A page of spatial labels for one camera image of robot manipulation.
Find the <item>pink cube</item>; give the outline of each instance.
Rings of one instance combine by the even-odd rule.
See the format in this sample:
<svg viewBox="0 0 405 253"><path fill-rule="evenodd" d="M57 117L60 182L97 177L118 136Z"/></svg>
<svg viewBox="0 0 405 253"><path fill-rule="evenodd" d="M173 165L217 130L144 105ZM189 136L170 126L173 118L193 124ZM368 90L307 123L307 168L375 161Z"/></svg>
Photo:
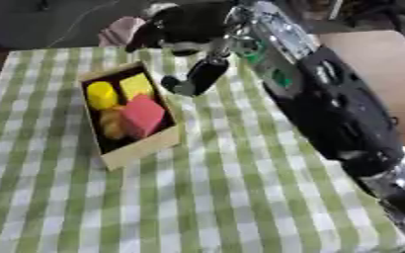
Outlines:
<svg viewBox="0 0 405 253"><path fill-rule="evenodd" d="M149 96L135 96L121 110L125 131L134 138L145 138L152 134L163 120L165 111Z"/></svg>

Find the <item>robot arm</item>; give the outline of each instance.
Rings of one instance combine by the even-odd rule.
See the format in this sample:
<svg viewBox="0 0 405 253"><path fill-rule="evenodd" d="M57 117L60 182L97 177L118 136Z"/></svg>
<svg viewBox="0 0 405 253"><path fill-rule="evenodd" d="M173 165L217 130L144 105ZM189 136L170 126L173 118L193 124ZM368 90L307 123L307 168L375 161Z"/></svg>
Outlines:
<svg viewBox="0 0 405 253"><path fill-rule="evenodd" d="M187 80L168 76L162 84L171 92L198 96L228 68L230 51L238 54L316 150L339 161L405 233L405 147L396 131L398 120L389 116L358 73L277 4L265 0L217 4L222 15L215 16L218 26L206 36L207 57L194 66ZM165 44L171 33L164 26L167 22L159 20L150 29L159 31L155 40Z"/></svg>

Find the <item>cardboard box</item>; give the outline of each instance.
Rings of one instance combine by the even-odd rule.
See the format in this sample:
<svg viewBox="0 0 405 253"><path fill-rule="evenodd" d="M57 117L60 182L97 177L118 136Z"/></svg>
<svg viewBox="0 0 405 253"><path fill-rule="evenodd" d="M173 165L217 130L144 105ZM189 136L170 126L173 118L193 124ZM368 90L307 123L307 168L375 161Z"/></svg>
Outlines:
<svg viewBox="0 0 405 253"><path fill-rule="evenodd" d="M110 140L103 135L99 125L100 112L91 109L87 103L86 88L89 84L96 81L111 82L119 94L120 104L124 105L124 97L119 87L120 80L141 72L146 75L153 86L155 101L166 110L163 122L155 133L146 138L134 140L130 137L125 137L121 140ZM109 70L93 71L84 74L80 78L80 84L83 91L82 94L87 118L92 128L92 134L94 135L93 141L97 145L100 155L110 171L122 168L132 160L140 159L180 142L177 121L174 118L166 99L159 93L158 87L153 82L152 77L142 62L138 61L136 63L121 65Z"/></svg>

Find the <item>floor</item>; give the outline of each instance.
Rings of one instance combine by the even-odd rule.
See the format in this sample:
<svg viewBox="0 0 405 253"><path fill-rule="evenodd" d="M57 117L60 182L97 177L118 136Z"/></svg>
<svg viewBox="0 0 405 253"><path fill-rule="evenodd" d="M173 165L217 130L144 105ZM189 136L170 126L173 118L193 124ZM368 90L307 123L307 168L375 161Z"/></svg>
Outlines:
<svg viewBox="0 0 405 253"><path fill-rule="evenodd" d="M44 48L59 41L53 47L92 46L98 44L97 33L122 16L138 16L141 10L155 0L48 0L50 9L38 12L39 0L0 0L0 44L8 48ZM204 0L173 0L188 3ZM72 24L88 10L76 26ZM353 29L339 22L316 22L316 33L348 32ZM364 22L359 30L391 29L384 19Z"/></svg>

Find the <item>chair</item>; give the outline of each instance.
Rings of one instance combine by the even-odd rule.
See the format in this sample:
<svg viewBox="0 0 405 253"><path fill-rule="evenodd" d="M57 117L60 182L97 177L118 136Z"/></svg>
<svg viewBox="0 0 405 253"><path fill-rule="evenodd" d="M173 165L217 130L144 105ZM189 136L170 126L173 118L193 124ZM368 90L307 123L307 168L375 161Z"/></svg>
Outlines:
<svg viewBox="0 0 405 253"><path fill-rule="evenodd" d="M346 23L354 27L357 21L372 16L383 14L392 23L394 29L402 31L402 23L399 15L405 15L405 7L398 5L396 0L365 0L356 10L356 14L346 19Z"/></svg>

